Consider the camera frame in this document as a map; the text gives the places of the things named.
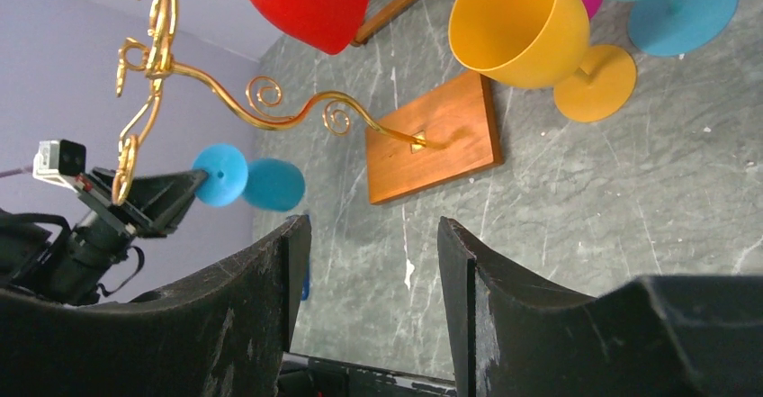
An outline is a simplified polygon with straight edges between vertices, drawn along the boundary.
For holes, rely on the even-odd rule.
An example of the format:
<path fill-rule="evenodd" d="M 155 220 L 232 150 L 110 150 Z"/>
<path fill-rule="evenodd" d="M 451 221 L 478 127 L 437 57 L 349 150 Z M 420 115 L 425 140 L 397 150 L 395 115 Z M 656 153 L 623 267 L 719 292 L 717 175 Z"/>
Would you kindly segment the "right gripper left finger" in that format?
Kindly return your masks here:
<path fill-rule="evenodd" d="M 300 307 L 288 225 L 130 302 L 74 308 L 2 291 L 2 395 L 276 395 Z"/>

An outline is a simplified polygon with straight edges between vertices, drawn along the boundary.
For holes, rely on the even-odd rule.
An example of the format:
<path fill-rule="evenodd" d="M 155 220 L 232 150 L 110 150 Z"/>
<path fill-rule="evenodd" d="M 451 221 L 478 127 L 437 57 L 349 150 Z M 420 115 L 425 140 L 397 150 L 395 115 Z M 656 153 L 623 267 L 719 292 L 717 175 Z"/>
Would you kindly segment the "blue wine glass back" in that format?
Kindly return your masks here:
<path fill-rule="evenodd" d="M 248 161 L 242 151 L 227 143 L 201 151 L 192 169 L 206 173 L 195 196 L 212 207 L 228 206 L 241 198 L 260 210 L 288 212 L 306 191 L 304 175 L 292 163 L 277 158 Z"/>

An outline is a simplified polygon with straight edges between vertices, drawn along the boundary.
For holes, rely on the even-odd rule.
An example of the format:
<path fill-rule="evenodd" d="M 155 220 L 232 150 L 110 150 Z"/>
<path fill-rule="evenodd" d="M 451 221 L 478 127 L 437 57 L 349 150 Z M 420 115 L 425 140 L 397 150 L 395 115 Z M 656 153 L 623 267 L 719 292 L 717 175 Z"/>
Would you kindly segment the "gold wire glass rack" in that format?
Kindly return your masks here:
<path fill-rule="evenodd" d="M 301 123 L 317 104 L 325 105 L 322 110 L 324 126 L 336 136 L 345 136 L 352 125 L 345 108 L 357 113 L 372 131 L 393 140 L 409 144 L 413 152 L 423 149 L 446 149 L 456 137 L 448 140 L 434 140 L 422 131 L 406 134 L 383 125 L 375 120 L 352 96 L 339 91 L 325 91 L 314 94 L 294 115 L 275 116 L 262 110 L 275 107 L 283 100 L 283 90 L 272 78 L 253 77 L 247 84 L 248 107 L 244 107 L 214 77 L 201 69 L 175 61 L 172 45 L 175 39 L 177 21 L 177 0 L 152 0 L 148 11 L 148 36 L 151 44 L 145 45 L 131 37 L 125 40 L 118 51 L 118 65 L 115 80 L 115 94 L 123 92 L 127 73 L 138 71 L 148 80 L 148 97 L 132 119 L 121 130 L 118 138 L 118 166 L 112 180 L 111 201 L 122 205 L 127 201 L 135 169 L 139 148 L 150 134 L 162 103 L 164 80 L 173 74 L 193 78 L 206 85 L 223 104 L 239 119 L 264 131 L 285 131 Z"/>

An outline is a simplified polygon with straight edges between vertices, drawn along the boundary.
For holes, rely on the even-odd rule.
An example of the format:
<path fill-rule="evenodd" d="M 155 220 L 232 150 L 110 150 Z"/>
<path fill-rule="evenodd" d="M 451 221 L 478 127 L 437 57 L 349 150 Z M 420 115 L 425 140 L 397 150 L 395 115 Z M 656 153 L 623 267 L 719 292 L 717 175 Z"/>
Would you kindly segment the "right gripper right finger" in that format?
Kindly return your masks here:
<path fill-rule="evenodd" d="M 762 279 L 642 275 L 592 297 L 442 218 L 437 250 L 461 396 L 759 396 Z"/>

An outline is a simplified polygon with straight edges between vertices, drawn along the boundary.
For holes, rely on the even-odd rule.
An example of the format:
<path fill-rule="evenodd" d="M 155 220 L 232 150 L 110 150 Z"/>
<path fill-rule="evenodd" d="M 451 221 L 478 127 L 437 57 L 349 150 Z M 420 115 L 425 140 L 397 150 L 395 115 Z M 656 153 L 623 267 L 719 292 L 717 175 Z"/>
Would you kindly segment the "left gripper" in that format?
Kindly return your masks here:
<path fill-rule="evenodd" d="M 114 176 L 113 170 L 92 170 L 92 210 L 73 229 L 62 230 L 50 246 L 52 299 L 99 299 L 119 292 L 146 262 L 128 230 L 176 230 L 208 178 L 202 169 L 138 176 L 126 201 L 115 205 Z M 138 257 L 135 270 L 115 288 L 106 288 L 103 276 L 126 261 L 131 250 Z"/>

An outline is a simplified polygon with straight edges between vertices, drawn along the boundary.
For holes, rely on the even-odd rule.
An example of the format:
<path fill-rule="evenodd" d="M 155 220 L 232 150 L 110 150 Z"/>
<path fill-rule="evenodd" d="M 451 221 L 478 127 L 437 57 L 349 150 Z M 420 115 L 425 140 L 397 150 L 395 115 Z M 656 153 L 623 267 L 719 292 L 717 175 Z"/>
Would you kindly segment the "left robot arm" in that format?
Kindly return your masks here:
<path fill-rule="evenodd" d="M 174 233 L 208 175 L 202 169 L 134 179 L 127 200 L 111 202 L 112 170 L 96 167 L 74 180 L 89 211 L 76 225 L 56 214 L 1 213 L 1 286 L 49 302 L 91 305 L 111 295 L 101 280 L 134 251 L 137 238 Z"/>

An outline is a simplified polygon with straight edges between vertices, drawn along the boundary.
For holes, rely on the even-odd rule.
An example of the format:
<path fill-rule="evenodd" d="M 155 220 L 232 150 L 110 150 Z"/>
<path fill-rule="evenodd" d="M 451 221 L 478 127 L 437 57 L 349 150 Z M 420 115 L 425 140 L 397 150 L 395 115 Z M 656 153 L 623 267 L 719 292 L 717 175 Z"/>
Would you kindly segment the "yellow wine glass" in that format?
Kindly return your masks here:
<path fill-rule="evenodd" d="M 508 86 L 550 88 L 574 122 L 618 112 L 637 82 L 625 49 L 591 44 L 582 0 L 455 0 L 448 37 L 464 67 Z"/>

